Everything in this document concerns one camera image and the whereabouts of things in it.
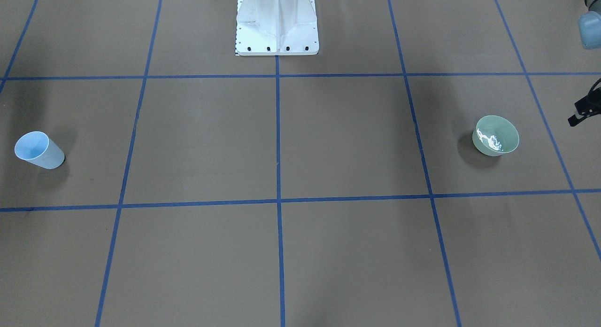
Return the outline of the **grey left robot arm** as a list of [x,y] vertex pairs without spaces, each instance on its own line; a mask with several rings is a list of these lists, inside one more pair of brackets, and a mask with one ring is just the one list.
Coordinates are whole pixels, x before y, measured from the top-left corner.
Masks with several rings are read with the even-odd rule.
[[[601,0],[584,0],[588,11],[578,19],[580,40],[584,49],[601,47]],[[584,120],[601,113],[601,90],[598,79],[586,96],[575,102],[575,113],[569,117],[569,126],[577,126]]]

